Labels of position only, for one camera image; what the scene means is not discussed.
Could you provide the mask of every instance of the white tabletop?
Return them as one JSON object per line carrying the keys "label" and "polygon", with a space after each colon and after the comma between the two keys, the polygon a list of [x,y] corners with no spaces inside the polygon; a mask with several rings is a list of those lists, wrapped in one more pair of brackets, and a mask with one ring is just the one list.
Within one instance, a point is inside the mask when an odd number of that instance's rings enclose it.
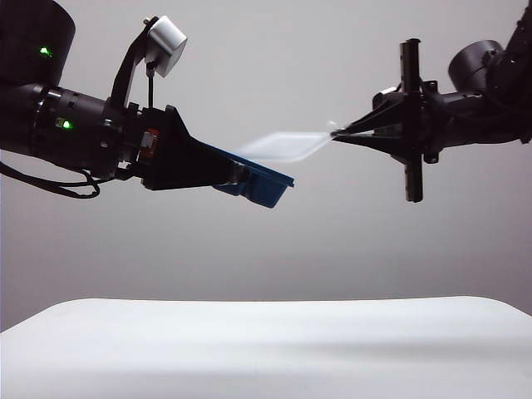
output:
{"label": "white tabletop", "polygon": [[532,318],[485,298],[84,299],[1,334],[2,398],[532,398]]}

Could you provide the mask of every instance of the gray wall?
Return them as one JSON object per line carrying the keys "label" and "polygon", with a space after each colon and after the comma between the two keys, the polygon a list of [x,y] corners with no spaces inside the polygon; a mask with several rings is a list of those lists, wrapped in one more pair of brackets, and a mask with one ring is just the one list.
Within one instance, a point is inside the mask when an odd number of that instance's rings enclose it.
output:
{"label": "gray wall", "polygon": [[[62,85],[106,97],[145,16],[190,41],[156,81],[198,139],[234,149],[275,130],[340,125],[399,81],[398,44],[422,39],[422,75],[451,91],[465,45],[505,45],[525,0],[61,0],[77,24]],[[145,104],[143,70],[131,100]],[[274,210],[210,188],[153,193],[112,183],[90,201],[5,179],[4,328],[74,298],[340,299],[480,295],[532,313],[532,147],[447,150],[426,200],[404,200],[402,168],[333,143],[295,165]],[[33,173],[64,177],[4,153]]]}

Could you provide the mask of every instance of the blue object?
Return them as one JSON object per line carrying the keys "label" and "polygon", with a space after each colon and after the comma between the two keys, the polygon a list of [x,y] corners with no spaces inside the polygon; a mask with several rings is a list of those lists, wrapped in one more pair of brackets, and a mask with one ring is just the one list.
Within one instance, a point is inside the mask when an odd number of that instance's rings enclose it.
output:
{"label": "blue object", "polygon": [[287,187],[293,187],[293,178],[283,175],[265,166],[255,164],[235,154],[213,147],[227,156],[230,160],[246,166],[249,170],[247,181],[235,185],[214,185],[217,190],[234,196],[242,195],[251,202],[273,208],[283,195]]}

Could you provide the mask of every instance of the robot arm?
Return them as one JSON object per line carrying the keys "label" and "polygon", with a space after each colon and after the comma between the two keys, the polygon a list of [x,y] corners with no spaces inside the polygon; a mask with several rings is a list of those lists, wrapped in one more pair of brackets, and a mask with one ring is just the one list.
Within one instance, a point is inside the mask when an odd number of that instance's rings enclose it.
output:
{"label": "robot arm", "polygon": [[[167,17],[145,20],[107,100],[58,86],[74,32],[52,0],[0,3],[0,148],[77,171],[86,182],[43,180],[2,163],[0,173],[72,198],[93,198],[101,183],[139,177],[150,190],[212,185],[270,208],[293,186],[288,176],[197,141],[174,107],[152,106],[155,72],[166,76],[186,43]],[[141,109],[128,97],[143,60],[150,94]],[[94,192],[69,190],[82,186]]]}
{"label": "robot arm", "polygon": [[404,164],[406,198],[412,202],[423,199],[422,161],[437,163],[444,148],[530,141],[532,7],[506,49],[494,41],[476,42],[452,60],[455,93],[441,94],[437,81],[420,78],[419,42],[401,44],[399,87],[377,94],[373,112],[332,133],[336,141],[388,153]]}

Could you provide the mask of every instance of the green led light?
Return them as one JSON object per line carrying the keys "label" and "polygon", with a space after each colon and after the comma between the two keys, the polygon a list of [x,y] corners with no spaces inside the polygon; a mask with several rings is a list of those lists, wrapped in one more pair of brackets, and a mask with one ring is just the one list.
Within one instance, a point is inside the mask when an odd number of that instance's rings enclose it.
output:
{"label": "green led light", "polygon": [[74,129],[74,125],[70,121],[63,121],[62,128],[66,131],[71,131]]}
{"label": "green led light", "polygon": [[48,58],[52,58],[53,57],[53,54],[52,52],[50,51],[50,49],[48,47],[41,47],[41,50],[39,50],[39,53],[43,56],[46,56]]}

